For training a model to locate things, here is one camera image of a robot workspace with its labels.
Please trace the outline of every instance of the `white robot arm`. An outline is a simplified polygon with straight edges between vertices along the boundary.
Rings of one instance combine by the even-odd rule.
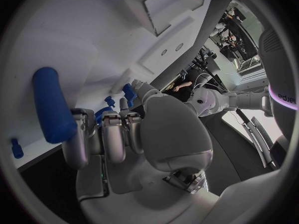
[[[199,117],[236,109],[262,110],[265,116],[272,116],[268,87],[260,93],[243,94],[234,92],[221,94],[216,90],[201,87],[192,92],[185,104]]]

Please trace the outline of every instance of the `person's arm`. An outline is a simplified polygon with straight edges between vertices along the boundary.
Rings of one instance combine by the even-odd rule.
[[[173,91],[177,92],[180,88],[186,87],[186,86],[191,86],[191,85],[192,85],[192,82],[188,81],[188,82],[185,82],[183,84],[180,84],[179,86],[174,87]]]

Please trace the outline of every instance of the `purple light strip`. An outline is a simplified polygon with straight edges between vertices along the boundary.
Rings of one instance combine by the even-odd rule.
[[[270,86],[269,86],[269,94],[270,94],[270,96],[272,97],[272,99],[275,100],[277,103],[279,103],[279,104],[281,104],[281,105],[283,105],[283,106],[285,106],[285,107],[288,107],[288,108],[290,108],[290,109],[293,109],[293,110],[295,110],[295,111],[298,110],[298,107],[297,107],[297,106],[292,106],[292,105],[290,105],[289,103],[284,102],[284,100],[279,99],[279,98],[273,93],[273,91],[271,90]]]

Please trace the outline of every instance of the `circular hole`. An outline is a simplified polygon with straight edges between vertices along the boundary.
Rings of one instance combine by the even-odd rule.
[[[176,51],[178,51],[180,48],[182,48],[183,44],[184,44],[184,43],[179,44],[179,45],[177,46],[177,48],[176,48]]]

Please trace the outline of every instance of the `white surface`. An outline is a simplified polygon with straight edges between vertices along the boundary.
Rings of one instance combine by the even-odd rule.
[[[264,127],[272,142],[275,142],[278,137],[282,135],[282,132],[278,128],[275,119],[272,117],[265,117],[263,111],[253,111],[253,110],[242,110],[242,112],[247,116],[249,120],[254,116]],[[238,132],[248,138],[250,141],[249,135],[246,133],[244,128],[240,125],[243,123],[241,118],[237,115],[236,112],[227,112],[222,116],[222,120],[233,126]]]
[[[217,75],[222,80],[225,87],[232,91],[241,83],[241,76],[237,73],[233,64],[223,54],[220,53],[219,47],[210,38],[205,42],[204,46],[217,54],[215,62],[220,68],[220,71],[217,73]]]
[[[13,156],[13,154],[11,154],[10,156],[11,156],[11,159],[12,159],[15,167],[19,168],[19,167],[23,166],[24,164],[28,163],[29,161],[33,160],[34,158],[42,155],[43,153],[45,153],[59,145],[61,145],[61,143],[51,144],[51,143],[48,143],[43,138],[41,140],[38,140],[38,141],[24,147],[23,148],[24,156],[22,158],[16,159]]]
[[[140,65],[141,58],[190,17],[196,26],[188,35],[195,38],[209,3],[204,0],[196,10],[186,9],[156,37],[140,24],[124,0],[27,0],[1,41],[0,105],[7,143],[15,137],[25,147],[43,138],[31,84],[37,69],[57,70],[70,108],[97,111],[107,106],[104,98],[112,95],[117,111],[123,93],[113,95],[110,90],[124,71],[131,68],[131,81],[151,82],[171,61],[158,67],[148,63],[150,68],[155,66],[152,72]],[[167,41],[162,43],[168,50]],[[176,57],[193,42],[176,52]]]

